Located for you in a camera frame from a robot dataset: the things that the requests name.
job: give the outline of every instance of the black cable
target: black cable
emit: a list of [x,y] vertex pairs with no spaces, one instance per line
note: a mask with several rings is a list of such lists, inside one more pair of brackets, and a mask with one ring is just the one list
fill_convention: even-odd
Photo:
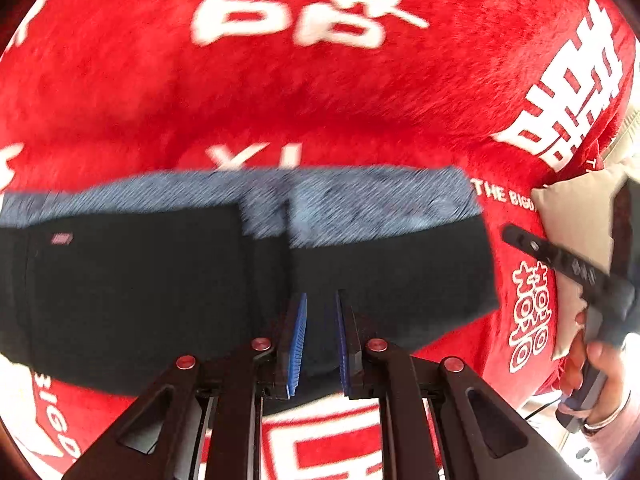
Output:
[[540,413],[542,410],[546,410],[549,406],[551,406],[552,404],[555,404],[556,402],[558,402],[558,400],[562,399],[562,397],[558,397],[556,400],[552,400],[551,402],[548,402],[546,404],[543,404],[542,406],[540,406],[538,409],[534,410],[533,412],[529,413],[529,415],[527,415],[524,420],[529,420],[532,416],[537,415],[538,413]]

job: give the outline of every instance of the beige pillow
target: beige pillow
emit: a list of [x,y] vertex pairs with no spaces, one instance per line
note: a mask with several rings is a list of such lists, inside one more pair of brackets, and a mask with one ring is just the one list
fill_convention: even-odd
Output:
[[[540,212],[546,236],[554,244],[593,262],[607,272],[611,266],[611,205],[626,176],[640,181],[640,170],[615,164],[546,189],[533,189],[531,198]],[[553,359],[567,354],[577,333],[575,316],[585,308],[581,287],[556,272],[558,331]]]

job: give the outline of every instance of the folded cloth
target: folded cloth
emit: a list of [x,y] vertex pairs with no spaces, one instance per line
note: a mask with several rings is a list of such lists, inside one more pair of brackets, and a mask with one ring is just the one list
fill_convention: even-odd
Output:
[[314,380],[298,399],[318,398],[338,386],[335,289],[411,350],[496,307],[480,213],[456,168],[154,173],[8,192],[0,352],[135,395],[176,355],[214,358],[264,334],[307,292]]

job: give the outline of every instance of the hand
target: hand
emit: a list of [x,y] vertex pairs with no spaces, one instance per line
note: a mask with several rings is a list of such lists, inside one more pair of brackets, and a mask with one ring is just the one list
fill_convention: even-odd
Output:
[[[586,315],[583,312],[575,317],[576,323],[580,325],[584,325],[585,320]],[[625,365],[622,360],[622,351],[599,341],[591,342],[585,347],[583,336],[584,331],[580,330],[571,343],[564,365],[564,374],[560,378],[560,389],[565,395],[570,396],[573,390],[582,386],[581,370],[587,357],[595,368],[606,373],[607,382],[587,419],[587,424],[597,424],[611,416],[626,400],[623,398],[625,396]]]

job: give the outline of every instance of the metal bolt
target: metal bolt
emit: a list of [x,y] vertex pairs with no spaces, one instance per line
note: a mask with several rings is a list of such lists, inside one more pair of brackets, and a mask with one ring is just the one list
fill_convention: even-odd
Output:
[[258,352],[264,352],[271,348],[271,341],[268,337],[257,337],[251,341],[251,348]]
[[182,357],[178,357],[175,365],[180,368],[180,370],[190,370],[196,365],[196,358],[192,355],[183,355]]
[[375,337],[373,339],[369,339],[367,341],[367,348],[372,352],[384,352],[388,348],[388,344],[384,339],[380,339],[379,337]]
[[447,357],[444,360],[444,367],[449,370],[449,372],[457,374],[465,369],[465,364],[462,362],[462,359],[457,357]]

